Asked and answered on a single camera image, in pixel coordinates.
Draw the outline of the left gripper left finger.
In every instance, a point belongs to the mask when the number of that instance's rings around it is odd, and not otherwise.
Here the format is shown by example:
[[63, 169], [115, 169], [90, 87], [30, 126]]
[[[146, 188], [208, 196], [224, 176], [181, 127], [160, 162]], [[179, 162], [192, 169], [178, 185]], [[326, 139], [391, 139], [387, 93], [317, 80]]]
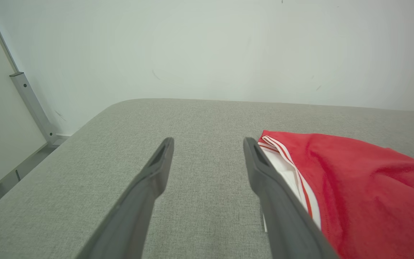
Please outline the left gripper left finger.
[[94, 231], [79, 259], [140, 259], [156, 199], [165, 191], [174, 138], [162, 141]]

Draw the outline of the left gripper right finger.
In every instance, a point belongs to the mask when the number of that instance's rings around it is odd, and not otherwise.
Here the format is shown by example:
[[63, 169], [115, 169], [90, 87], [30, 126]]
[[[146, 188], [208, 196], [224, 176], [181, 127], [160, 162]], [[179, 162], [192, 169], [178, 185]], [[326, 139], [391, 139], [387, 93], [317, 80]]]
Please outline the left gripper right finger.
[[266, 220], [272, 257], [338, 259], [338, 254], [255, 139], [244, 138], [243, 150], [250, 186], [260, 200]]

